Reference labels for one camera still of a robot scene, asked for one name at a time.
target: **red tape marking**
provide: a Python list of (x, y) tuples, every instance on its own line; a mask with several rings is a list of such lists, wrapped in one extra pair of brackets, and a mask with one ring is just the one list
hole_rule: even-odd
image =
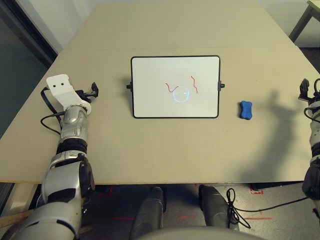
[(176, 216), (176, 218), (177, 219), (188, 219), (188, 218), (196, 218), (197, 217), (197, 215), (190, 215), (190, 216), (188, 216), (188, 215), (177, 215)]
[(134, 216), (115, 216), (112, 218), (112, 220), (135, 220), (136, 218)]
[(252, 187), (251, 187), (251, 185), (250, 185), (250, 193), (251, 194), (258, 194), (258, 195), (263, 195), (264, 194), (264, 191), (263, 190), (261, 190), (261, 191), (255, 191), (255, 190), (253, 190), (252, 189)]
[(110, 190), (108, 193), (99, 193), (99, 197), (110, 198), (112, 196), (112, 186), (110, 186)]
[(245, 217), (245, 220), (272, 220), (272, 217)]

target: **whiteboard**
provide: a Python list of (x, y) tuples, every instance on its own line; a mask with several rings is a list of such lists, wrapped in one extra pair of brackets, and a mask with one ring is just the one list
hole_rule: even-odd
[(135, 56), (131, 75), (135, 118), (219, 114), (219, 56)]

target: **floor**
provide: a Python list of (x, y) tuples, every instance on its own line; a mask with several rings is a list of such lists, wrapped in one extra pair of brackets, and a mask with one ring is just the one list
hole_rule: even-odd
[[(303, 198), (302, 183), (296, 183), (260, 191), (251, 190), (249, 185), (218, 185), (216, 189), (226, 197), (228, 188), (236, 192), (235, 206), (240, 209), (257, 210)], [(167, 186), (167, 209), (163, 227), (205, 226), (203, 213), (199, 208), (198, 184), (172, 184)], [(107, 192), (95, 192), (83, 225), (91, 225), (80, 235), (82, 240), (127, 240), (139, 206), (145, 199), (149, 185), (112, 186)], [(247, 229), (240, 225), (240, 231), (267, 240), (315, 240), (319, 239), (320, 226), (312, 213), (310, 199), (282, 206), (269, 211), (244, 213), (242, 216), (251, 225)]]

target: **silver robot arm segment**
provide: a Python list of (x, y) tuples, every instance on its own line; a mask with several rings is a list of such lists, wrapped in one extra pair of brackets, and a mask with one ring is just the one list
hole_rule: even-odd
[(313, 212), (320, 222), (320, 92), (317, 89), (317, 82), (314, 82), (313, 97), (308, 97), (309, 81), (304, 79), (300, 85), (299, 99), (308, 102), (308, 107), (304, 109), (304, 114), (311, 120), (310, 146), (312, 158), (310, 167), (305, 174), (302, 191), (315, 203)]
[[(78, 239), (84, 200), (95, 190), (87, 159), (88, 110), (91, 111), (91, 106), (83, 99), (97, 97), (98, 88), (96, 92), (92, 88), (87, 95), (80, 90), (79, 97), (65, 74), (50, 77), (47, 83), (65, 110), (60, 123), (60, 140), (41, 185), (45, 204), (23, 222), (15, 240)], [(56, 91), (57, 86), (65, 88)]]

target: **table surface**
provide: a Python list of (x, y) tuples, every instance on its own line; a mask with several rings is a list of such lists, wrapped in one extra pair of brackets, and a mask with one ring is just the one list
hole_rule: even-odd
[[(219, 117), (133, 118), (131, 57), (183, 55), (220, 56)], [(99, 87), (88, 117), (97, 184), (304, 179), (311, 131), (297, 97), (319, 74), (255, 0), (98, 4), (0, 140), (1, 182), (41, 182), (59, 137), (40, 124), (50, 114), (40, 91), (57, 74), (75, 89)], [(253, 103), (251, 120), (238, 117), (242, 100)]]

